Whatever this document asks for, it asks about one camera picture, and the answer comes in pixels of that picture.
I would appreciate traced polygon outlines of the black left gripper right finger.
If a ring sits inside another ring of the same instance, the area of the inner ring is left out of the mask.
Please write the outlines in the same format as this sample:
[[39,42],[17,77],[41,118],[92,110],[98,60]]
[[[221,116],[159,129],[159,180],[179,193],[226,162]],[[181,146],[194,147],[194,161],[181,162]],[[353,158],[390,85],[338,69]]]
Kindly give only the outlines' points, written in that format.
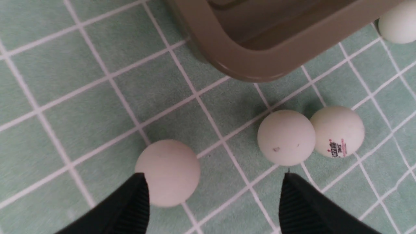
[[282,182],[279,223],[283,234],[378,233],[291,172]]

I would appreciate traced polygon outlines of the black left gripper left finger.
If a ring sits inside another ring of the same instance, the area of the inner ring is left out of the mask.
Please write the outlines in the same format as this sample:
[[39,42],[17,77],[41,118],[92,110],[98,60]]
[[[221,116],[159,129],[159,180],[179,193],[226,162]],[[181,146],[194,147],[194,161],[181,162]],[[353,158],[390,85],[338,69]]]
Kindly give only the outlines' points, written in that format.
[[134,173],[105,200],[58,234],[145,234],[150,196],[144,173]]

